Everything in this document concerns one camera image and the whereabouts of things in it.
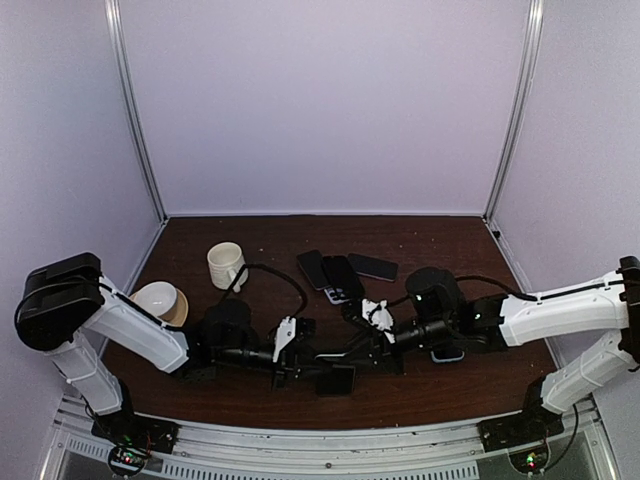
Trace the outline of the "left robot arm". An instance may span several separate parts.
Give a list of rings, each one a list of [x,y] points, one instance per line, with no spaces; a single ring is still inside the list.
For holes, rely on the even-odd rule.
[[[221,300],[194,330],[172,325],[120,291],[85,252],[32,271],[14,313],[19,339],[54,363],[83,397],[97,426],[123,444],[137,442],[147,422],[134,412],[129,389],[98,358],[86,331],[97,332],[180,379],[215,372],[218,363],[264,368],[275,382],[293,374],[319,375],[330,365],[316,359],[304,335],[315,326],[298,312],[284,317],[271,345],[256,346],[248,306],[230,294],[249,271],[231,274]]]

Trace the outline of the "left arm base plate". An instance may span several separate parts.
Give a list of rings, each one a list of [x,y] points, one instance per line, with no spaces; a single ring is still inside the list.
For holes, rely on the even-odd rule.
[[[177,440],[179,425],[172,421],[122,412],[95,416],[91,433],[114,445],[132,447],[143,452],[171,454]]]

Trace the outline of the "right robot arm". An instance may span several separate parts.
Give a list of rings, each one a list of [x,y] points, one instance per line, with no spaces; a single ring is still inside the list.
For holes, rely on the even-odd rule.
[[[601,330],[603,336],[575,360],[532,384],[522,412],[513,419],[519,440],[535,440],[582,397],[623,371],[639,368],[639,260],[623,257],[603,276],[533,294],[504,288],[498,295],[468,301],[462,277],[425,267],[405,282],[414,320],[398,324],[391,303],[365,298],[346,303],[343,316],[363,327],[363,338],[343,360],[400,366],[414,349],[453,346],[478,353],[503,351],[542,338]]]

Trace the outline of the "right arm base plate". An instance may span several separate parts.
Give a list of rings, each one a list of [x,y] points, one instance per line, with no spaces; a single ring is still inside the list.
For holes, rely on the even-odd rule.
[[[523,412],[483,420],[478,430],[485,452],[510,449],[520,445],[541,442],[548,436],[564,432],[560,415],[528,415]]]

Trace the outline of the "beige saucer plate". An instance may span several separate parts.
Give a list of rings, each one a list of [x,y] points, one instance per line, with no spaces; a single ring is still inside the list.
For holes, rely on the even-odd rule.
[[[187,319],[188,311],[189,311],[189,305],[188,305],[188,301],[187,301],[187,298],[184,295],[184,293],[180,289],[178,289],[177,287],[175,287],[175,288],[177,289],[177,292],[178,292],[178,300],[177,300],[177,304],[176,304],[174,313],[167,319],[162,319],[162,318],[158,318],[158,317],[156,317],[156,318],[164,321],[165,323],[168,323],[171,326],[181,327],[181,326],[184,325],[184,323],[185,323],[185,321]]]

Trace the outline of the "white ceramic bowl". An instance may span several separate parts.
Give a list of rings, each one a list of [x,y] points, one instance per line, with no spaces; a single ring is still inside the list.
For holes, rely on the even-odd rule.
[[[155,317],[167,319],[175,311],[178,292],[171,283],[156,281],[139,289],[131,299]]]

